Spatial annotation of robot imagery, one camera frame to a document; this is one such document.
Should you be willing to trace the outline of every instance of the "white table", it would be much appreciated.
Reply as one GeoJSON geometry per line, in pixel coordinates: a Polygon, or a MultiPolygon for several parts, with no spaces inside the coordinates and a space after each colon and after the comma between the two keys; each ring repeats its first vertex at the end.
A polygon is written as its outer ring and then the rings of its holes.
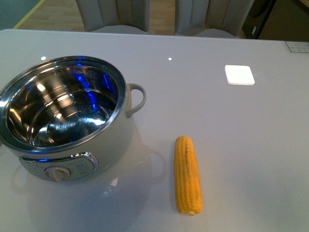
{"type": "Polygon", "coordinates": [[[309,231],[308,53],[279,41],[4,30],[0,88],[43,56],[71,55],[104,59],[146,89],[132,144],[106,173],[63,183],[32,176],[2,146],[0,231],[309,231]],[[230,85],[225,65],[250,66],[255,84],[230,85]],[[194,217],[174,203],[183,134],[204,198],[194,217]]]}

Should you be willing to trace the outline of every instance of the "gray chair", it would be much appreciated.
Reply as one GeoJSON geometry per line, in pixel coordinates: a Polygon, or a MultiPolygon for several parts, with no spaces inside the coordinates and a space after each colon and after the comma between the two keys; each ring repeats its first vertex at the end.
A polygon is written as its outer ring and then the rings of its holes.
{"type": "Polygon", "coordinates": [[[86,31],[148,34],[149,0],[76,0],[86,31]]]}
{"type": "Polygon", "coordinates": [[[254,0],[176,0],[175,35],[238,38],[254,0]]]}

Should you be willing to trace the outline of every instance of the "yellow corn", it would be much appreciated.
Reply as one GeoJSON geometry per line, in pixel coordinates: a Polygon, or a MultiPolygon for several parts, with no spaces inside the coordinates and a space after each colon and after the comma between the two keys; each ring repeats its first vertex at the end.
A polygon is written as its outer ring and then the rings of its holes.
{"type": "Polygon", "coordinates": [[[202,211],[203,201],[199,182],[197,159],[191,138],[176,139],[174,152],[174,179],[177,210],[193,216],[202,211]]]}

